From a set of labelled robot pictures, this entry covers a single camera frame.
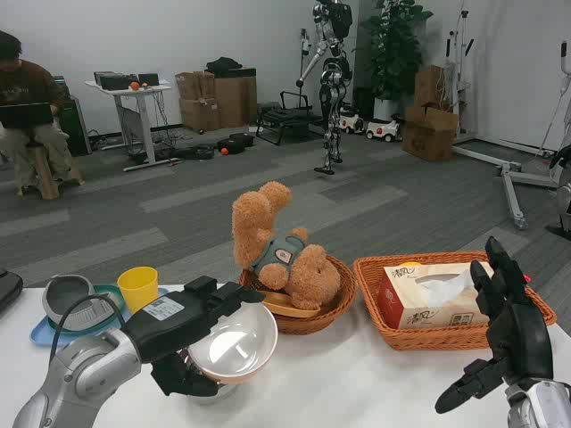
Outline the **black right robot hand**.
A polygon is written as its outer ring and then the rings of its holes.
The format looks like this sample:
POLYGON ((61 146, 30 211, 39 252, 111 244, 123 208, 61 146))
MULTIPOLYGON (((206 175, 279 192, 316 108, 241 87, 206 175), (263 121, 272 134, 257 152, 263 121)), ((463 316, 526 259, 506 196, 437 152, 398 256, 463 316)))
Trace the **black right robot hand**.
POLYGON ((493 236, 485 244, 492 267, 489 276, 481 262, 470 264, 480 312, 489 318, 485 337, 492 350, 490 360, 477 359, 435 403, 438 414, 481 399, 502 383, 523 379, 553 378, 550 336, 540 309, 526 294, 527 281, 518 265, 493 236))

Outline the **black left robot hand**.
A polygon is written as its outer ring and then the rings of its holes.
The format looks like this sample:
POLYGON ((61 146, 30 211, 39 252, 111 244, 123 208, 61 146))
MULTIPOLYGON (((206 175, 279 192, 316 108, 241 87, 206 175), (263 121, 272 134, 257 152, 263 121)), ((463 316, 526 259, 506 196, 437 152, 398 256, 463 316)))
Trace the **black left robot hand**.
POLYGON ((134 312, 121 331, 165 395, 201 399, 247 382, 271 358, 277 324, 261 292, 200 276, 134 312))

